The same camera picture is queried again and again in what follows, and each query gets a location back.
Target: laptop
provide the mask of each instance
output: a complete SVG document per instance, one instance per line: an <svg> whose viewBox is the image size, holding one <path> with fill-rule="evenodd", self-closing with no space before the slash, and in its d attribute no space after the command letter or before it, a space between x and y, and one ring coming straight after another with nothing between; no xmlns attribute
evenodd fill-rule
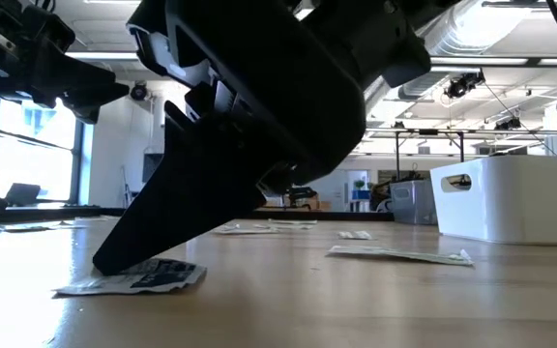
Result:
<svg viewBox="0 0 557 348"><path fill-rule="evenodd" d="M36 204L40 189L39 185L14 183L10 187L8 194L6 194L6 200L11 206L22 207Z"/></svg>

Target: bin handle hole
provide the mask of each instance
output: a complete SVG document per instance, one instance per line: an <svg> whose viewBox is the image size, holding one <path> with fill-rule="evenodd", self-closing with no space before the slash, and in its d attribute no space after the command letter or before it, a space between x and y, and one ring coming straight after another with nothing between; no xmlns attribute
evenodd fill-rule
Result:
<svg viewBox="0 0 557 348"><path fill-rule="evenodd" d="M395 188L393 190L394 199L405 199L410 197L410 190L407 188Z"/></svg>
<svg viewBox="0 0 557 348"><path fill-rule="evenodd" d="M472 188L472 178L467 174L453 175L442 179L444 192L465 192Z"/></svg>

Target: air duct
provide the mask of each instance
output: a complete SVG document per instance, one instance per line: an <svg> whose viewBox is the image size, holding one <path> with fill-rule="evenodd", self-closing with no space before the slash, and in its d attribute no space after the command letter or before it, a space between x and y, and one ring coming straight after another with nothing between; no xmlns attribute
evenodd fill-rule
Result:
<svg viewBox="0 0 557 348"><path fill-rule="evenodd" d="M484 7L485 0L464 0L435 19L421 33L431 55L479 55L497 44L523 20L530 9L499 9ZM402 99L418 99L448 76L445 72L430 72L400 87ZM388 94L383 79L366 91L366 110Z"/></svg>

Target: table surface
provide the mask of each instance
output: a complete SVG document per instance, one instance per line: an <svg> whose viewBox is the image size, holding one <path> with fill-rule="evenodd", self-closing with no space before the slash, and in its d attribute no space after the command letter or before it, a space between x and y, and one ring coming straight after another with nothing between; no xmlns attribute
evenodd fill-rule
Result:
<svg viewBox="0 0 557 348"><path fill-rule="evenodd" d="M54 298L92 271L114 221L0 233L0 347L553 347L557 246L499 246L389 222L206 234L164 257L208 267L164 295ZM240 221L244 226L255 221ZM374 241L342 241L366 230ZM476 267L327 257L335 245L451 253Z"/></svg>

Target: potted plant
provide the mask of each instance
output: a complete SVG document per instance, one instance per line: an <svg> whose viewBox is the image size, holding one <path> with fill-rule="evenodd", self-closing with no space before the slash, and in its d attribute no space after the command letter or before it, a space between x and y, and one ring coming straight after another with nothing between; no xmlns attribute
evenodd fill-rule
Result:
<svg viewBox="0 0 557 348"><path fill-rule="evenodd" d="M352 199L369 199L370 198L370 191L367 189L363 189L365 187L364 180L356 180L354 182L354 190L352 191Z"/></svg>

